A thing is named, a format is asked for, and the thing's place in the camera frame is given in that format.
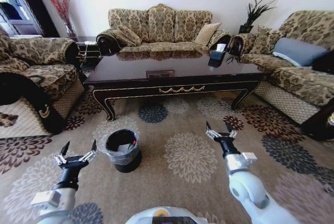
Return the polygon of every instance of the throw pillow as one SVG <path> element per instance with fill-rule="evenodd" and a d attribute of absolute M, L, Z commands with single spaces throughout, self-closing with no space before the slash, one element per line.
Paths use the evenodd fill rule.
<path fill-rule="evenodd" d="M 334 50 L 327 52 L 312 63 L 312 69 L 328 74 L 334 74 Z"/>
<path fill-rule="evenodd" d="M 120 29 L 113 30 L 112 35 L 116 38 L 117 41 L 123 46 L 136 46 L 127 36 L 123 34 Z"/>
<path fill-rule="evenodd" d="M 126 26 L 119 26 L 118 29 L 120 29 L 120 31 L 122 31 L 122 33 L 133 43 L 135 43 L 136 45 L 141 45 L 140 37 L 136 35 L 136 33 L 133 32 L 130 28 Z"/>
<path fill-rule="evenodd" d="M 276 42 L 285 35 L 278 30 L 271 30 L 267 27 L 258 27 L 258 34 L 253 48 L 249 53 L 271 54 Z"/>
<path fill-rule="evenodd" d="M 207 45 L 214 34 L 214 32 L 220 27 L 221 23 L 205 24 L 198 33 L 195 43 L 201 45 Z"/>
<path fill-rule="evenodd" d="M 295 66 L 311 66 L 317 58 L 328 53 L 326 48 L 304 41 L 282 38 L 277 41 L 273 55 L 289 61 Z"/>

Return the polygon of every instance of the vase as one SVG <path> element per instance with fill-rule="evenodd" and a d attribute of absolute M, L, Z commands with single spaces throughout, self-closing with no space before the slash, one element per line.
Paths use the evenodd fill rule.
<path fill-rule="evenodd" d="M 239 33 L 250 33 L 252 28 L 253 26 L 241 25 L 239 29 Z"/>
<path fill-rule="evenodd" d="M 68 37 L 77 42 L 78 41 L 77 34 L 75 33 L 71 22 L 69 20 L 64 21 L 64 25 L 65 25 L 66 33 Z"/>

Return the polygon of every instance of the glossy tabletop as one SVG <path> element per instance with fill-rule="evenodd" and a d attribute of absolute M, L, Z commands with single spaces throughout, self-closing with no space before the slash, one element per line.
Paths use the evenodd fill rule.
<path fill-rule="evenodd" d="M 105 56 L 95 67 L 85 84 L 93 85 L 102 81 L 149 80 L 147 72 L 172 71 L 172 77 L 222 76 L 238 74 L 267 74 L 255 64 L 239 63 L 226 53 L 221 63 L 210 60 L 209 52 L 202 52 L 194 58 L 168 58 L 166 60 L 141 59 L 123 60 L 117 54 Z"/>

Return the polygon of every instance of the table leg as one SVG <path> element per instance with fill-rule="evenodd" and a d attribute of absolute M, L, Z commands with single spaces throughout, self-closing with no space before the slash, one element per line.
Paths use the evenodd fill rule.
<path fill-rule="evenodd" d="M 231 108 L 233 111 L 236 111 L 239 109 L 240 104 L 252 93 L 254 90 L 258 87 L 260 84 L 260 81 L 253 82 L 251 84 L 248 84 L 247 87 L 238 94 L 238 96 L 233 100 Z"/>
<path fill-rule="evenodd" d="M 105 110 L 107 113 L 107 121 L 114 121 L 116 116 L 115 116 L 115 111 L 113 107 L 110 105 L 108 102 L 108 98 L 103 90 L 94 90 L 93 91 L 93 97 L 94 99 L 101 105 L 101 107 Z"/>

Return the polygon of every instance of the gray pillow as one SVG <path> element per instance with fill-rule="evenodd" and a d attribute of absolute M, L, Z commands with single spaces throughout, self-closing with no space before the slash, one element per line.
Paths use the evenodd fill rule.
<path fill-rule="evenodd" d="M 319 45 L 313 45 L 300 40 L 282 38 L 277 41 L 273 55 L 289 61 L 295 66 L 311 66 L 317 58 L 329 50 Z"/>

